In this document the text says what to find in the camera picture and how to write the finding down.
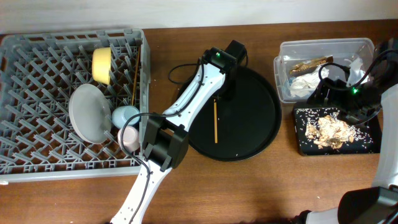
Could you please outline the grey round plate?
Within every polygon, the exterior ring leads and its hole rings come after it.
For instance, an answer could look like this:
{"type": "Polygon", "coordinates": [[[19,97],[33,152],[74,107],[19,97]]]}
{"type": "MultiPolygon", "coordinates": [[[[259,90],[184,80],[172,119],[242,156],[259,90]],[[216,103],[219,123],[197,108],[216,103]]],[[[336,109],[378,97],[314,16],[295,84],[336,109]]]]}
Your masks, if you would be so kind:
{"type": "Polygon", "coordinates": [[[97,87],[80,85],[70,97],[68,114],[74,131],[82,140],[92,144],[107,140],[105,132],[112,128],[111,110],[97,87]]]}

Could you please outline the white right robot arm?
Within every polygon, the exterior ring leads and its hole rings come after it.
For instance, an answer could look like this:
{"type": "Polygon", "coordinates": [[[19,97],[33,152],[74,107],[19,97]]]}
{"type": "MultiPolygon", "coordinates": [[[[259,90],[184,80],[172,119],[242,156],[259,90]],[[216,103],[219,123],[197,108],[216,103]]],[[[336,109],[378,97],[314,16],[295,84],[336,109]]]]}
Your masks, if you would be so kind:
{"type": "Polygon", "coordinates": [[[363,77],[352,85],[321,78],[307,103],[332,106],[348,124],[384,113],[379,162],[370,188],[343,195],[329,210],[302,211],[292,223],[397,223],[397,39],[381,42],[363,77]]]}

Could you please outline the pink plastic cup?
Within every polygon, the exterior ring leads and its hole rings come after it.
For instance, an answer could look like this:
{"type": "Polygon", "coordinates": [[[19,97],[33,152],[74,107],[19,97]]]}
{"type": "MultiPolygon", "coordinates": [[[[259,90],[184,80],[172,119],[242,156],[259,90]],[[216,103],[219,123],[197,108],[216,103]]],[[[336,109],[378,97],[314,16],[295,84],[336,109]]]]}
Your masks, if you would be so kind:
{"type": "Polygon", "coordinates": [[[132,126],[127,126],[124,130],[123,144],[129,152],[135,152],[140,148],[139,132],[132,126]]]}

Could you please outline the food scraps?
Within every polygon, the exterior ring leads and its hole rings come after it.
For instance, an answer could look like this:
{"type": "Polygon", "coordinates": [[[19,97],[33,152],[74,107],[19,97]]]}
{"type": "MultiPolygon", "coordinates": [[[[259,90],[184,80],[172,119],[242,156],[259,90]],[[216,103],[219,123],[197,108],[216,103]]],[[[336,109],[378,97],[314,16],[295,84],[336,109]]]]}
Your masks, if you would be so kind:
{"type": "Polygon", "coordinates": [[[330,147],[339,149],[344,143],[353,143],[356,130],[346,122],[338,120],[330,115],[318,119],[315,126],[308,123],[305,136],[319,149],[330,147]]]}

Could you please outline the blue plastic cup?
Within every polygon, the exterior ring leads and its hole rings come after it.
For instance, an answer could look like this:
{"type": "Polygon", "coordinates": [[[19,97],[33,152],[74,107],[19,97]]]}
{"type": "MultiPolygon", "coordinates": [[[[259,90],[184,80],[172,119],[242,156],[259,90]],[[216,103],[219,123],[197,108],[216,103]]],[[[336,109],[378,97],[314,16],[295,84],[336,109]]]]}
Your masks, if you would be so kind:
{"type": "Polygon", "coordinates": [[[128,119],[137,114],[139,114],[139,110],[135,106],[120,106],[113,111],[112,122],[115,127],[121,129],[128,119]]]}

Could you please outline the wooden chopstick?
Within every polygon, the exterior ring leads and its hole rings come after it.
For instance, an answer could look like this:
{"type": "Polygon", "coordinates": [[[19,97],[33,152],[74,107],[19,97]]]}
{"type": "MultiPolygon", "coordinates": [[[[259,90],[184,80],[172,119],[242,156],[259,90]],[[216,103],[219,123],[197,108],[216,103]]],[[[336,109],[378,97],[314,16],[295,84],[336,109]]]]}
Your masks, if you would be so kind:
{"type": "Polygon", "coordinates": [[[136,97],[136,88],[137,88],[137,77],[139,71],[139,64],[141,59],[141,47],[138,47],[137,57],[136,57],[136,65],[135,65],[135,72],[134,72],[134,83],[132,89],[132,97],[131,97],[131,105],[135,105],[135,97],[136,97]]]}
{"type": "Polygon", "coordinates": [[[216,99],[213,100],[213,117],[214,117],[214,136],[215,144],[218,144],[218,116],[217,116],[217,102],[216,99]]]}

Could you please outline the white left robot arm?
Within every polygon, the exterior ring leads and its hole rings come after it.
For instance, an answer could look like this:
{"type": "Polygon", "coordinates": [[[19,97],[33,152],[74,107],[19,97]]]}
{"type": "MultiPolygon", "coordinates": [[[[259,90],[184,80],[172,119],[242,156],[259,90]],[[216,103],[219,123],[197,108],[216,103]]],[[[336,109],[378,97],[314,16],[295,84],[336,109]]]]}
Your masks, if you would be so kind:
{"type": "Polygon", "coordinates": [[[189,85],[172,106],[162,114],[138,114],[139,118],[147,117],[142,155],[134,158],[141,168],[111,224],[142,222],[159,185],[185,157],[188,132],[196,115],[212,96],[227,91],[237,68],[246,59],[247,50],[237,40],[232,40],[224,50],[206,50],[195,63],[189,85]]]}

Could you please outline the white napkin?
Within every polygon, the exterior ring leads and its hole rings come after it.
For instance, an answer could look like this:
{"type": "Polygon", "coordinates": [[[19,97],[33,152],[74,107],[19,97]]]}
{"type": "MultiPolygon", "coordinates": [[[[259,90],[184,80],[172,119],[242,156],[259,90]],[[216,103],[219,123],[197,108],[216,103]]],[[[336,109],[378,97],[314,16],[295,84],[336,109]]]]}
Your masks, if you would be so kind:
{"type": "Polygon", "coordinates": [[[312,73],[301,75],[292,80],[290,85],[290,95],[292,97],[308,98],[316,89],[320,82],[318,66],[312,73]]]}

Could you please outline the yellow bowl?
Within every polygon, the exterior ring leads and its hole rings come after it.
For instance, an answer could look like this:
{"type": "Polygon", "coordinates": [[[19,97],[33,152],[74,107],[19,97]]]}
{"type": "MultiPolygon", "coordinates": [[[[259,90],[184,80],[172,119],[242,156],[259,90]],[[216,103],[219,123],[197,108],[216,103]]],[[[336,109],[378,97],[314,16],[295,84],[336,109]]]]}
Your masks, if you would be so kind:
{"type": "Polygon", "coordinates": [[[92,76],[94,81],[109,85],[111,70],[111,48],[99,48],[94,50],[92,59],[92,76]]]}

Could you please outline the gold snack wrapper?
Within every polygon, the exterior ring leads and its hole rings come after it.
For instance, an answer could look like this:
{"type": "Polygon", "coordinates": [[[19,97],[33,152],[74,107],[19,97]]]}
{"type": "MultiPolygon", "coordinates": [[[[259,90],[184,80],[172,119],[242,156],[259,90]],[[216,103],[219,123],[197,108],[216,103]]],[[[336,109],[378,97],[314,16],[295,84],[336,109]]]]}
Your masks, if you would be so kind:
{"type": "Polygon", "coordinates": [[[333,62],[333,56],[324,56],[320,58],[305,60],[303,62],[294,65],[290,69],[289,74],[292,75],[293,77],[306,75],[308,73],[314,72],[319,65],[323,65],[329,62],[333,62]]]}

